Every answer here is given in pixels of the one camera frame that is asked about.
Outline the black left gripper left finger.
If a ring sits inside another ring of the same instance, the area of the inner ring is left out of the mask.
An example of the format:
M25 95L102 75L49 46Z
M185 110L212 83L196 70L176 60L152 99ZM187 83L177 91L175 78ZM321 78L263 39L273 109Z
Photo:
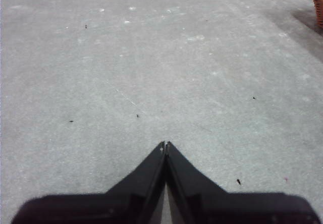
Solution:
M150 223L162 207L166 145L106 193L47 195L25 202L13 223Z

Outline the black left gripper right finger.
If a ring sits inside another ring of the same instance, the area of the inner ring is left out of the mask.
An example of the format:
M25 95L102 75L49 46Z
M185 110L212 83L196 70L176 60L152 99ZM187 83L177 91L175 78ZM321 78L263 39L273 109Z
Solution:
M229 193L166 144L167 184L184 223L320 223L310 203L285 193Z

